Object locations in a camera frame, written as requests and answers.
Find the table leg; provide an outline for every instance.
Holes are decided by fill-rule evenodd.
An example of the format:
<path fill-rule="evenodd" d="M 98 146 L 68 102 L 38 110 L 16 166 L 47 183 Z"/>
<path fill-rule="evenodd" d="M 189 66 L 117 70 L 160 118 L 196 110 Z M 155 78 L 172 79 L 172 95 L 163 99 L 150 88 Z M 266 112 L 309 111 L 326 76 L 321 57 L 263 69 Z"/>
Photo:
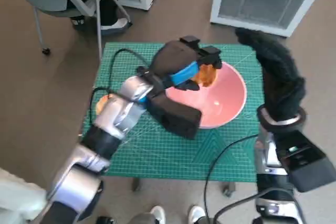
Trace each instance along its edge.
<path fill-rule="evenodd" d="M 235 191 L 236 191 L 235 182 L 223 182 L 222 193 L 224 196 L 230 198 Z"/>
<path fill-rule="evenodd" d="M 132 191 L 140 191 L 140 190 L 141 190 L 141 180 L 140 180 L 140 178 L 133 178 Z"/>

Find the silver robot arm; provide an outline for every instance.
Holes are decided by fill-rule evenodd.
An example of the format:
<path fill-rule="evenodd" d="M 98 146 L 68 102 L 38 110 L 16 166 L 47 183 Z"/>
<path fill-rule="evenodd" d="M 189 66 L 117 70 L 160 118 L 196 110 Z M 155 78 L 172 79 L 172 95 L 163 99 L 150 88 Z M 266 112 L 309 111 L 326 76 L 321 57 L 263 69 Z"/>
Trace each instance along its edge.
<path fill-rule="evenodd" d="M 306 114 L 304 110 L 300 110 L 296 117 L 277 122 L 271 118 L 266 108 L 261 107 L 258 115 L 264 118 L 259 127 L 259 135 L 254 150 L 258 191 L 278 187 L 294 194 L 294 185 L 290 182 L 286 170 L 278 159 L 274 134 L 268 130 L 270 130 L 269 126 L 279 130 L 282 128 L 283 131 L 288 127 L 293 127 L 293 125 L 300 128 L 306 120 Z M 256 199 L 256 209 L 261 216 L 254 220 L 253 223 L 255 224 L 303 224 L 295 202 L 289 195 L 280 191 L 270 192 Z"/>
<path fill-rule="evenodd" d="M 141 78 L 128 78 L 119 93 L 141 100 L 152 86 Z M 103 191 L 103 175 L 110 158 L 145 111 L 116 95 L 97 116 L 91 133 L 78 143 L 55 177 L 47 208 L 34 220 L 42 224 L 70 224 L 90 216 Z"/>

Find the table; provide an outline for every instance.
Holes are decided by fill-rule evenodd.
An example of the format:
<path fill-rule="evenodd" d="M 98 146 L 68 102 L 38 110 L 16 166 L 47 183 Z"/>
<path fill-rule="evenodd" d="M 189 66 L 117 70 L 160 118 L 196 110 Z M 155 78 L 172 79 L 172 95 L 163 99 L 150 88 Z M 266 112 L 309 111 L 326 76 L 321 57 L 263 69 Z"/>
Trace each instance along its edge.
<path fill-rule="evenodd" d="M 118 49 L 130 48 L 150 60 L 162 45 L 107 43 L 95 86 L 107 86 L 109 62 Z M 246 82 L 247 102 L 240 115 L 222 127 L 199 130 L 194 140 L 187 140 L 164 131 L 145 113 L 128 134 L 125 143 L 114 154 L 107 176 L 204 180 L 210 163 L 226 145 L 244 136 L 258 133 L 256 109 L 264 101 L 262 74 L 255 52 L 243 45 L 216 44 L 214 46 L 222 51 L 222 60 L 234 66 Z M 115 61 L 112 75 L 113 89 L 119 89 L 126 78 L 135 74 L 135 69 L 139 65 L 140 62 L 133 55 L 123 52 Z M 103 91 L 97 93 L 93 108 L 102 95 L 104 95 Z M 88 126 L 86 117 L 84 132 Z M 254 143 L 255 140 L 247 140 L 233 146 L 220 160 L 211 179 L 254 182 Z"/>

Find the shoe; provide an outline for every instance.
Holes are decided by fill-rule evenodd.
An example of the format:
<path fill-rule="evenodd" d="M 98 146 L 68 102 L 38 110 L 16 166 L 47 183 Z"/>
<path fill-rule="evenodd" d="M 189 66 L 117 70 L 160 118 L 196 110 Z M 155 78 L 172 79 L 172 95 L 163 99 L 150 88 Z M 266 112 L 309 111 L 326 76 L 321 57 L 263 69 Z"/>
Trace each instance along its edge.
<path fill-rule="evenodd" d="M 194 224 L 201 217 L 205 217 L 204 209 L 199 206 L 193 206 L 188 215 L 188 224 Z"/>
<path fill-rule="evenodd" d="M 160 224 L 166 224 L 166 214 L 161 206 L 153 207 L 150 213 L 155 216 Z"/>
<path fill-rule="evenodd" d="M 128 20 L 126 18 L 119 18 L 117 22 L 115 22 L 111 26 L 100 26 L 102 35 L 119 33 L 127 28 L 128 28 Z"/>
<path fill-rule="evenodd" d="M 86 27 L 84 16 L 71 18 L 72 27 L 77 31 L 83 31 Z"/>

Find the cable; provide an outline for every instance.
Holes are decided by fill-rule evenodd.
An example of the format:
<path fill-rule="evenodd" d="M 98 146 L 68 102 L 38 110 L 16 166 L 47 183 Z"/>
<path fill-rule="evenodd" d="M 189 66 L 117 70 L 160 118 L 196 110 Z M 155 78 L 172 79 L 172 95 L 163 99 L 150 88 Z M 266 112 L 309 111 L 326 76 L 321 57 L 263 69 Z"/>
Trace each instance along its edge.
<path fill-rule="evenodd" d="M 101 91 L 101 90 L 106 91 L 106 93 L 107 93 L 108 95 L 110 95 L 110 94 L 114 94 L 114 95 L 116 95 L 116 96 L 118 96 L 118 97 L 120 97 L 120 98 L 122 98 L 122 99 L 124 99 L 124 100 L 126 100 L 126 101 L 128 101 L 128 102 L 133 102 L 133 103 L 135 103 L 135 104 L 137 104 L 137 105 L 139 105 L 139 106 L 143 106 L 143 104 L 142 104 L 141 102 L 136 101 L 136 100 L 132 100 L 132 99 L 130 99 L 130 98 L 124 96 L 123 94 L 119 94 L 119 93 L 117 93 L 116 91 L 114 91 L 114 90 L 112 90 L 112 89 L 109 89 L 109 88 L 107 88 L 107 87 L 96 87 L 96 88 L 94 88 L 94 90 L 93 90 L 92 93 L 91 93 L 90 104 L 89 104 L 89 106 L 90 106 L 90 107 L 89 107 L 89 122 L 90 122 L 90 125 L 92 125 L 92 102 L 93 102 L 93 97 L 95 96 L 94 94 L 95 94 L 97 91 Z"/>
<path fill-rule="evenodd" d="M 210 218 L 209 218 L 209 212 L 208 212 L 208 206 L 207 206 L 207 203 L 206 203 L 206 191 L 207 191 L 207 186 L 208 186 L 208 183 L 209 183 L 209 179 L 210 179 L 210 175 L 211 175 L 211 172 L 213 171 L 213 169 L 215 168 L 215 165 L 217 164 L 218 160 L 220 159 L 220 157 L 223 155 L 223 153 L 229 149 L 231 146 L 235 145 L 235 144 L 238 144 L 240 142 L 243 142 L 245 140 L 248 140 L 250 138 L 253 138 L 253 137 L 257 137 L 258 134 L 255 134 L 255 135 L 251 135 L 251 136 L 246 136 L 246 137 L 243 137 L 235 142 L 232 142 L 230 143 L 227 147 L 225 147 L 222 152 L 216 157 L 216 159 L 212 162 L 212 165 L 210 166 L 210 169 L 209 169 L 209 172 L 206 176 L 206 179 L 205 179 L 205 185 L 204 185 L 204 191 L 203 191 L 203 202 L 204 202 L 204 208 L 205 208 L 205 216 L 206 216 L 206 220 L 207 220 L 207 224 L 210 224 Z"/>
<path fill-rule="evenodd" d="M 113 65 L 114 65 L 114 62 L 118 56 L 118 54 L 120 54 L 121 52 L 129 52 L 131 54 L 133 54 L 135 57 L 137 57 L 140 61 L 142 61 L 146 67 L 149 67 L 149 63 L 145 60 L 145 58 L 140 55 L 139 53 L 131 50 L 131 49 L 128 49 L 128 48 L 121 48 L 119 49 L 117 52 L 114 53 L 114 55 L 112 56 L 111 58 L 111 62 L 110 62 L 110 69 L 109 69 L 109 85 L 108 85 L 108 88 L 111 89 L 112 87 L 112 70 L 113 70 Z"/>
<path fill-rule="evenodd" d="M 91 93 L 90 104 L 89 104 L 89 106 L 90 106 L 89 107 L 89 122 L 90 122 L 90 125 L 92 125 L 92 102 L 93 102 L 93 97 L 95 96 L 94 94 L 97 91 L 101 91 L 101 90 L 106 91 L 106 93 L 108 94 L 108 99 L 110 98 L 110 94 L 115 94 L 118 97 L 120 97 L 120 98 L 122 98 L 122 99 L 124 99 L 124 100 L 126 100 L 128 102 L 133 102 L 133 103 L 136 103 L 137 105 L 141 105 L 142 106 L 142 104 L 139 101 L 131 100 L 128 97 L 126 97 L 126 96 L 124 96 L 122 94 L 119 94 L 116 91 L 114 91 L 114 90 L 111 89 L 111 87 L 112 87 L 112 70 L 113 70 L 113 65 L 114 65 L 114 62 L 115 62 L 118 54 L 120 54 L 121 52 L 129 52 L 129 53 L 133 54 L 135 57 L 137 57 L 140 61 L 142 61 L 147 67 L 149 66 L 149 63 L 145 60 L 145 58 L 142 55 L 140 55 L 139 53 L 133 51 L 132 49 L 122 48 L 122 49 L 119 49 L 117 52 L 115 52 L 114 55 L 112 56 L 111 62 L 110 62 L 109 83 L 108 83 L 108 86 L 107 87 L 97 87 L 97 88 L 94 88 L 94 90 Z"/>
<path fill-rule="evenodd" d="M 235 203 L 232 203 L 232 204 L 230 204 L 230 205 L 228 205 L 228 206 L 222 208 L 220 211 L 218 211 L 218 212 L 215 214 L 213 223 L 217 223 L 218 218 L 219 218 L 223 213 L 225 213 L 226 211 L 229 211 L 230 209 L 232 209 L 232 208 L 234 208 L 234 207 L 237 207 L 237 206 L 239 206 L 239 205 L 241 205 L 241 204 L 244 204 L 244 203 L 246 203 L 246 202 L 249 202 L 249 201 L 251 201 L 251 200 L 260 198 L 260 197 L 262 197 L 263 195 L 265 195 L 265 194 L 267 194 L 267 193 L 269 193 L 269 192 L 271 192 L 271 191 L 281 191 L 281 192 L 284 192 L 284 193 L 290 195 L 290 197 L 292 198 L 292 200 L 294 201 L 294 203 L 295 203 L 295 205 L 296 205 L 296 207 L 297 207 L 297 209 L 298 209 L 298 212 L 299 212 L 299 215 L 300 215 L 300 217 L 301 217 L 302 223 L 303 223 L 303 224 L 307 224 L 306 219 L 305 219 L 305 217 L 304 217 L 304 215 L 303 215 L 302 208 L 301 208 L 299 202 L 295 199 L 294 195 L 293 195 L 291 192 L 289 192 L 288 190 L 286 190 L 286 189 L 277 188 L 277 187 L 270 187 L 270 188 L 268 188 L 268 189 L 266 189 L 266 190 L 263 190 L 263 191 L 261 191 L 261 192 L 259 192 L 259 193 L 257 193 L 257 194 L 254 194 L 254 195 L 252 195 L 252 196 L 250 196 L 250 197 L 247 197 L 247 198 L 245 198 L 245 199 L 239 200 L 239 201 L 237 201 L 237 202 L 235 202 Z"/>

